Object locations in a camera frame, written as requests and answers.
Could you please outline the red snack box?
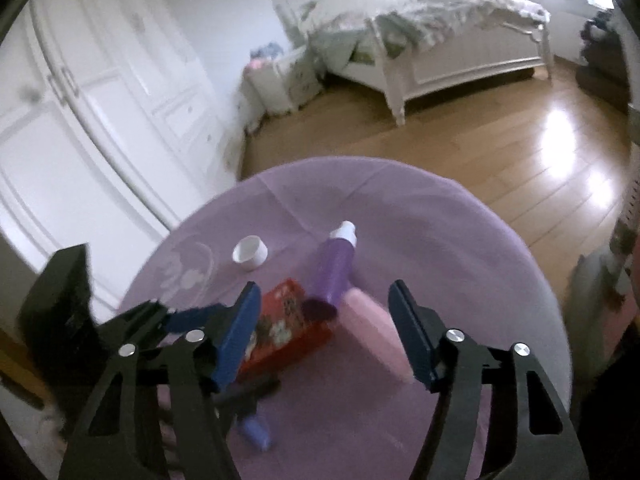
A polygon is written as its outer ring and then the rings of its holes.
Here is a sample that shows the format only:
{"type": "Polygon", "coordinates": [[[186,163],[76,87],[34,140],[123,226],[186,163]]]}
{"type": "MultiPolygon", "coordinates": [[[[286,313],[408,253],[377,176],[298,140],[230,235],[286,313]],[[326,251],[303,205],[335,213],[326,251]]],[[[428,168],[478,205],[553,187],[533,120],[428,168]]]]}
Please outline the red snack box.
{"type": "Polygon", "coordinates": [[[239,382],[278,374],[332,339],[331,324],[305,320],[304,299],[303,287],[290,278],[262,295],[262,310],[245,349],[239,382]]]}

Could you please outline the purple spray bottle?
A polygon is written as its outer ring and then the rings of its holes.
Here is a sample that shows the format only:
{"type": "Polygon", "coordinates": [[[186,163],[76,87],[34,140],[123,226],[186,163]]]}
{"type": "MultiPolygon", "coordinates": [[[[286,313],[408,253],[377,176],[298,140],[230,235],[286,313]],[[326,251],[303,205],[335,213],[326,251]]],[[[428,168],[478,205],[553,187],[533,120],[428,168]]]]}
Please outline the purple spray bottle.
{"type": "Polygon", "coordinates": [[[324,322],[337,316],[348,289],[356,247],[356,226],[348,220],[342,221],[321,244],[314,259],[311,286],[302,303],[307,321],[324,322]]]}

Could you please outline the pink grey desk chair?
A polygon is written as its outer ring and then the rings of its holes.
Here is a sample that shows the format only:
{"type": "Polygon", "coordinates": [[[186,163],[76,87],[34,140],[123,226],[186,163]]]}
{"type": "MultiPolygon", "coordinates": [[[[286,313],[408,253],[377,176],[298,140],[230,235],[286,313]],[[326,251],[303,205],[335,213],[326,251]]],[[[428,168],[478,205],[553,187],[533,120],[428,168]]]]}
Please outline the pink grey desk chair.
{"type": "Polygon", "coordinates": [[[578,258],[564,306],[574,375],[593,378],[608,365],[620,338],[609,340],[623,305],[634,292],[634,248],[638,228],[618,220],[608,244],[578,258]]]}

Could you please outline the purple round tablecloth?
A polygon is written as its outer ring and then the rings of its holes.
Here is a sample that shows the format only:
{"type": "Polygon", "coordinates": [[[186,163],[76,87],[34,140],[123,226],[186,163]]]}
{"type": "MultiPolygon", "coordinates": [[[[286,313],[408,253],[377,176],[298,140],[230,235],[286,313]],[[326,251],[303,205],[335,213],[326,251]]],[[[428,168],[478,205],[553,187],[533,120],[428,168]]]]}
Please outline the purple round tablecloth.
{"type": "MultiPolygon", "coordinates": [[[[232,304],[247,282],[309,287],[321,244],[344,220],[357,229],[349,283],[378,302],[403,280],[416,301],[480,344],[532,348],[563,401],[572,361],[561,309],[526,244],[457,182],[369,157],[292,162],[203,206],[160,244],[122,300],[184,310],[232,304]],[[239,240],[259,236],[267,261],[245,271],[239,240]]],[[[401,382],[344,330],[283,373],[259,405],[276,443],[260,452],[237,432],[229,448],[245,479],[405,479],[435,397],[401,382]]]]}

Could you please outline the white bottle cap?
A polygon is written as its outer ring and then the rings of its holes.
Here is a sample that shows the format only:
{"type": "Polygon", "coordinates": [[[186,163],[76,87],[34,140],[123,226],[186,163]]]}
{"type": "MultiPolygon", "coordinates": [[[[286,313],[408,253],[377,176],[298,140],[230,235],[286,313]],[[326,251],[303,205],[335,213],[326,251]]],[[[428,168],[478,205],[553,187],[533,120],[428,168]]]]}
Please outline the white bottle cap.
{"type": "Polygon", "coordinates": [[[238,241],[232,250],[232,261],[245,271],[253,271],[268,259],[269,250],[257,235],[249,235],[238,241]]]}

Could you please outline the white wardrobe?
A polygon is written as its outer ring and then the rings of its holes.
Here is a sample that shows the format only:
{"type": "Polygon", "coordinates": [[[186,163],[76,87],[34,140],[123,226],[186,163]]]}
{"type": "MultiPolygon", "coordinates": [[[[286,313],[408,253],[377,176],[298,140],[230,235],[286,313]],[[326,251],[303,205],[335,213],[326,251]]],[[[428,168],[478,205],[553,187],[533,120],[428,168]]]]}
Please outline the white wardrobe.
{"type": "Polygon", "coordinates": [[[34,271],[86,245],[96,314],[235,184],[243,148],[164,0],[12,0],[2,12],[1,232],[34,271]]]}

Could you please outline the white bedside nightstand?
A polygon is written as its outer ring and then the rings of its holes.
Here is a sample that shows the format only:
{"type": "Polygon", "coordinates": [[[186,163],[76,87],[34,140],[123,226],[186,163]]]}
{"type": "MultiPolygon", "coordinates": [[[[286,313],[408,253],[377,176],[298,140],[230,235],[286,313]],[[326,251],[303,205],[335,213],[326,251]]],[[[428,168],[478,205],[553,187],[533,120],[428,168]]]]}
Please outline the white bedside nightstand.
{"type": "Polygon", "coordinates": [[[256,58],[247,64],[244,75],[269,116],[295,113],[323,91],[306,47],[277,58],[256,58]]]}

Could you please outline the white wooden bed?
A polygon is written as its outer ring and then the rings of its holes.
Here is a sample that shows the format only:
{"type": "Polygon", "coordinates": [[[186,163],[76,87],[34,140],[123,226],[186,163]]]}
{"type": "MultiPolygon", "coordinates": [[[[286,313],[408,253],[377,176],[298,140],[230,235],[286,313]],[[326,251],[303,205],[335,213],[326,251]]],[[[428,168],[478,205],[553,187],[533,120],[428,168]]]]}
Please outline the white wooden bed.
{"type": "Polygon", "coordinates": [[[288,12],[326,71],[383,93],[397,125],[421,96],[553,67],[550,14],[529,0],[308,0],[288,12]]]}

